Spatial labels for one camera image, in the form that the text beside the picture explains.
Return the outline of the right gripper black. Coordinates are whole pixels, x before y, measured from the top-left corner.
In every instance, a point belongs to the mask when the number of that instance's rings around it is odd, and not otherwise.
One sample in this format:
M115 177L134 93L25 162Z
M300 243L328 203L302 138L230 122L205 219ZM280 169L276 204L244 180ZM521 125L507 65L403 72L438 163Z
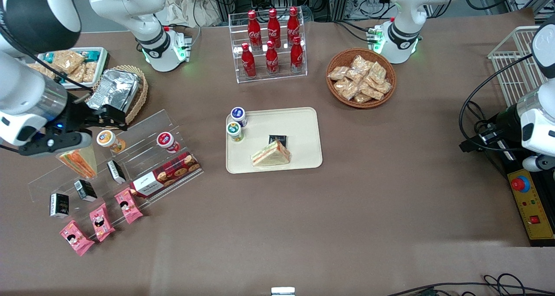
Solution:
M113 106L92 110L85 102L68 101L64 109L64 133L81 132L92 134L92 125L107 125L127 130L125 113Z

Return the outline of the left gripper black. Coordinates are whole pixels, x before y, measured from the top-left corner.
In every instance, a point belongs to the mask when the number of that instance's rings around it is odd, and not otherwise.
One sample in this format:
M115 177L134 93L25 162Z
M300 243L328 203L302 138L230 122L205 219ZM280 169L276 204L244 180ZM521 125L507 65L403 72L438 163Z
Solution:
M464 153L474 151L481 152L482 144L491 144L499 141L508 142L513 146L522 146L521 118L517 111L517 105L513 104L494 116L494 128L488 128L459 144Z

